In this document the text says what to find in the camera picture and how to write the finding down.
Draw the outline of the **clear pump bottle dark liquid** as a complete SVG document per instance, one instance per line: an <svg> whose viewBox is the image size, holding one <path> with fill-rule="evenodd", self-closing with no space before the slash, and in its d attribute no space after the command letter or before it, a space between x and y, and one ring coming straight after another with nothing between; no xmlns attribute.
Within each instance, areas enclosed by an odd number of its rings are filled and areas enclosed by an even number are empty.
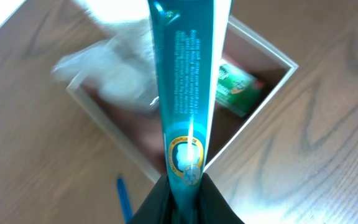
<svg viewBox="0 0 358 224"><path fill-rule="evenodd" d="M155 110L158 88L149 19L99 26L108 38L62 57L52 76L60 82L79 78L102 100L120 108Z"/></svg>

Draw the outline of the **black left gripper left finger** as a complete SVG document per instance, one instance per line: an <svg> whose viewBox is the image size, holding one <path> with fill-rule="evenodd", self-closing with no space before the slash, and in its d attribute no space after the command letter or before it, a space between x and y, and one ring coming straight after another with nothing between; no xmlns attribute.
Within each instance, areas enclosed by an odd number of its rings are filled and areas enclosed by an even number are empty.
<svg viewBox="0 0 358 224"><path fill-rule="evenodd" d="M161 175L128 224L172 224L173 207L168 177Z"/></svg>

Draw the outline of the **teal white toothpaste tube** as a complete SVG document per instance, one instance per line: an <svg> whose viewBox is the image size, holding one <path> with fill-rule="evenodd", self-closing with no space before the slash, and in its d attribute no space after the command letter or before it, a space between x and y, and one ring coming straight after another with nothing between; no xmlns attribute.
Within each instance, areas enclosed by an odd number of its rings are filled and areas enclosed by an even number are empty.
<svg viewBox="0 0 358 224"><path fill-rule="evenodd" d="M173 223L197 223L231 0L149 0Z"/></svg>

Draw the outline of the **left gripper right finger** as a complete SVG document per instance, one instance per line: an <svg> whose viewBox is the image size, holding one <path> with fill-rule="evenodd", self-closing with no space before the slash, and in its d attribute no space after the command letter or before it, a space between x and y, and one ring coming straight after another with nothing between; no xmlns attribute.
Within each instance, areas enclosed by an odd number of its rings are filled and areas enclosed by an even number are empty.
<svg viewBox="0 0 358 224"><path fill-rule="evenodd" d="M197 202L200 224L244 224L225 201L208 174L203 174Z"/></svg>

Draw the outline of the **blue disposable razor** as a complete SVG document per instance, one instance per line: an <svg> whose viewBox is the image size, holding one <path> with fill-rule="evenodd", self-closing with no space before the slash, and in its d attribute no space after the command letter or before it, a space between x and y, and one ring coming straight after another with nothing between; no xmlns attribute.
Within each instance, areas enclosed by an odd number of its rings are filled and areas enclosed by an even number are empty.
<svg viewBox="0 0 358 224"><path fill-rule="evenodd" d="M130 220L132 219L133 212L132 212L129 196L127 194L126 186L121 176L117 178L116 188L119 195L119 201L121 205L122 214L124 217L124 222L129 223Z"/></svg>

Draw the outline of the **green soap packet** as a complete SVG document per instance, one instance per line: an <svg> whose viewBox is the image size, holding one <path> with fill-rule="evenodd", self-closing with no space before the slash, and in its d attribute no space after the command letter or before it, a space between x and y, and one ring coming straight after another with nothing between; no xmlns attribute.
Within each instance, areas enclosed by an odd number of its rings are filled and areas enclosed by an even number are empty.
<svg viewBox="0 0 358 224"><path fill-rule="evenodd" d="M216 101L236 115L243 117L251 111L264 86L262 80L221 59Z"/></svg>

